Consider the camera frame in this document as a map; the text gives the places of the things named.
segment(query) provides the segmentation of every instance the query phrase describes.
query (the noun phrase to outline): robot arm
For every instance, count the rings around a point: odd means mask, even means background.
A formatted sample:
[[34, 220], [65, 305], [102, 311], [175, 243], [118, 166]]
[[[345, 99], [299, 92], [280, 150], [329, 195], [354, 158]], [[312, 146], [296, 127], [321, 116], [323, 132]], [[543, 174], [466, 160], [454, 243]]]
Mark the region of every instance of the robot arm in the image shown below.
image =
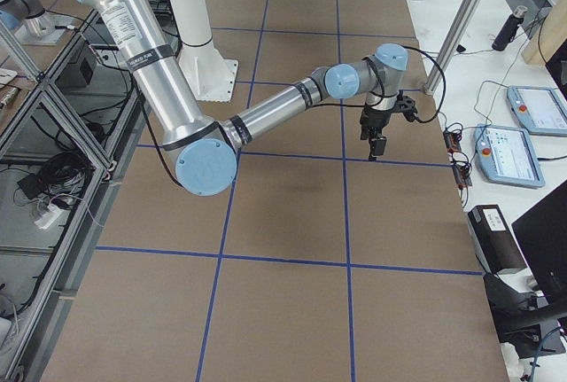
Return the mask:
[[55, 30], [50, 15], [40, 0], [0, 0], [0, 19], [9, 28], [16, 28], [22, 21], [29, 34], [43, 37]]
[[201, 113], [147, 0], [82, 2], [100, 12], [163, 126], [163, 146], [174, 162], [177, 179], [188, 191], [203, 196], [230, 186], [239, 148], [329, 96], [342, 99], [368, 92], [364, 110], [388, 116], [367, 123], [378, 126], [367, 130], [367, 138], [381, 136], [398, 100], [408, 59], [406, 50], [388, 44], [359, 62], [318, 68], [292, 87], [218, 122]]

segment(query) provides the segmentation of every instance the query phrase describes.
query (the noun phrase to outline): computer monitor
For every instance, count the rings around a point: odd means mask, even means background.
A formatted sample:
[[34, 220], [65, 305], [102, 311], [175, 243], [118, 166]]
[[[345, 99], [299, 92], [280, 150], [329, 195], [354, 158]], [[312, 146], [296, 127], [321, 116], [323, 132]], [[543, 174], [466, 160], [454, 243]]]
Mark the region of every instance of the computer monitor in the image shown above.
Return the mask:
[[[550, 304], [567, 298], [567, 181], [512, 223], [517, 243]], [[567, 327], [567, 317], [559, 319]]]

